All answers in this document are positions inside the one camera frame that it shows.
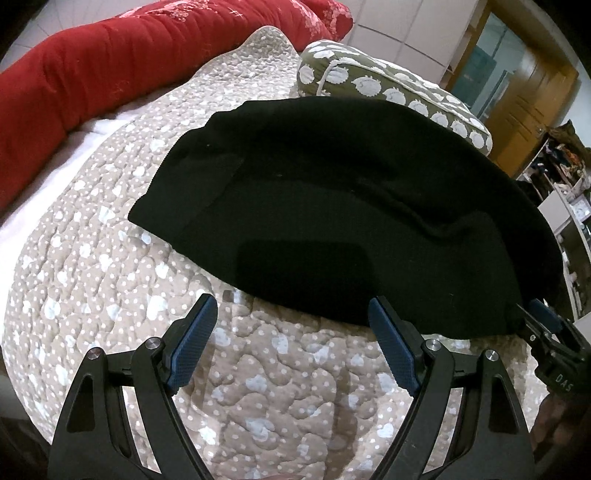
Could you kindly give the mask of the red rolled blanket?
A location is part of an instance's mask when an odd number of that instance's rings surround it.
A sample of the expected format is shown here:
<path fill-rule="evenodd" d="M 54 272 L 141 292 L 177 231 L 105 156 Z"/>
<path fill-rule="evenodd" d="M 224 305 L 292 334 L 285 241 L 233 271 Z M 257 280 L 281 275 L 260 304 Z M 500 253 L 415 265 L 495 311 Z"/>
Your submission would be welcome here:
<path fill-rule="evenodd" d="M 82 123 L 190 77 L 263 26 L 294 48 L 342 40 L 338 1 L 157 1 L 52 35 L 1 74 L 1 207 Z"/>

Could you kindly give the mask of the white bed sheet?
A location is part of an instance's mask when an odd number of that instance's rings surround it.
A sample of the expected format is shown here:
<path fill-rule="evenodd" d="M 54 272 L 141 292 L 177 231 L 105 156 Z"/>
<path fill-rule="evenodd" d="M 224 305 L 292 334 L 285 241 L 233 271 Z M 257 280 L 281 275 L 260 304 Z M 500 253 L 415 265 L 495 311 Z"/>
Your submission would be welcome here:
<path fill-rule="evenodd" d="M 175 88 L 176 85 L 158 89 L 114 111 L 92 118 L 69 134 L 32 183 L 1 215 L 1 231 L 21 231 L 25 229 L 25 224 L 36 224 L 106 139 Z"/>

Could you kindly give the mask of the brown wooden door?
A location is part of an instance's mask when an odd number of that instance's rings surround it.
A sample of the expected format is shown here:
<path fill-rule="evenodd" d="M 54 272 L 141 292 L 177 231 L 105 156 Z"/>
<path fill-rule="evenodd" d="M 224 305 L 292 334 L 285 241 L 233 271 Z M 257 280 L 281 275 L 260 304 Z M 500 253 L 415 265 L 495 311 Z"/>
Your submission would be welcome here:
<path fill-rule="evenodd" d="M 493 137 L 489 158 L 518 177 L 572 100 L 578 57 L 532 1 L 480 1 L 443 84 Z"/>

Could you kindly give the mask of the olive pillow with white hedgehogs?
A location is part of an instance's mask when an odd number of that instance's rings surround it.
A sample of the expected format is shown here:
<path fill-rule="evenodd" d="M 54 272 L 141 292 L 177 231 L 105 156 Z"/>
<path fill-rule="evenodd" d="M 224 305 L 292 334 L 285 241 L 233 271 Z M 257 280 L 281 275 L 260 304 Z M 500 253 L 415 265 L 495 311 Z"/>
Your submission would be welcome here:
<path fill-rule="evenodd" d="M 455 132 L 484 155 L 493 137 L 468 106 L 439 85 L 355 47 L 320 40 L 301 53 L 297 86 L 303 96 L 363 98 L 407 107 Z"/>

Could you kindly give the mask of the white wardrobe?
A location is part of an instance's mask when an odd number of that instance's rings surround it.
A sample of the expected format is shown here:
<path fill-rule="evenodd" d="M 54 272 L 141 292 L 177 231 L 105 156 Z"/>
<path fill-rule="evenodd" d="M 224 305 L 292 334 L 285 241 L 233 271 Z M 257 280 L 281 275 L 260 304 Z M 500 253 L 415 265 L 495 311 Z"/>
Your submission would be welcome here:
<path fill-rule="evenodd" d="M 349 0 L 353 29 L 342 42 L 441 83 L 470 23 L 487 3 L 478 0 Z"/>

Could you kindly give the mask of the white shelf unit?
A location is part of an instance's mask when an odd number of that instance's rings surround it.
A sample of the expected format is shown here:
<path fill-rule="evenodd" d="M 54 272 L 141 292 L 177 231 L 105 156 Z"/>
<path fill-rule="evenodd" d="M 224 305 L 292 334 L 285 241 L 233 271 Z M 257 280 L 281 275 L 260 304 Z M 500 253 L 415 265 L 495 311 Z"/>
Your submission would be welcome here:
<path fill-rule="evenodd" d="M 549 129 L 518 185 L 534 201 L 559 245 L 568 311 L 590 313 L 590 148 L 571 121 Z"/>

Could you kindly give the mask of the black pants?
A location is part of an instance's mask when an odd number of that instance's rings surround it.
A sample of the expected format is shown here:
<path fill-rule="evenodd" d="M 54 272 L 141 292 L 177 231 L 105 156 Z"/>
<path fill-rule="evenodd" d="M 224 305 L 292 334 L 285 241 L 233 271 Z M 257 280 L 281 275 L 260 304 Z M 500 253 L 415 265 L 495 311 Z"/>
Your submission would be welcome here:
<path fill-rule="evenodd" d="M 184 133 L 129 220 L 217 279 L 366 325 L 385 297 L 424 334 L 518 331 L 565 310 L 557 241 L 517 183 L 459 135 L 387 101 L 249 101 Z"/>

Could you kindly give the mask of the beige dotted quilted bedspread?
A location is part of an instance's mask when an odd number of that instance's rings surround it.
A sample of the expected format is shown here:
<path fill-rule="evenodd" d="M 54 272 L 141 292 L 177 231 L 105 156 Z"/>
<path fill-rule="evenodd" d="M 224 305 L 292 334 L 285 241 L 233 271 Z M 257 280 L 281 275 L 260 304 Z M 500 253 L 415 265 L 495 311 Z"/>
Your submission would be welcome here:
<path fill-rule="evenodd" d="M 184 85 L 155 93 L 107 124 L 108 135 L 67 162 L 52 205 L 29 232 L 5 316 L 4 357 L 16 395 L 52 437 L 83 354 L 114 354 L 160 333 L 201 293 L 221 317 L 178 415 L 215 475 L 367 479 L 410 415 L 365 328 L 263 305 L 174 253 L 125 219 L 164 150 L 189 125 L 250 99 L 294 94 L 300 60 L 274 27 L 207 62 Z"/>

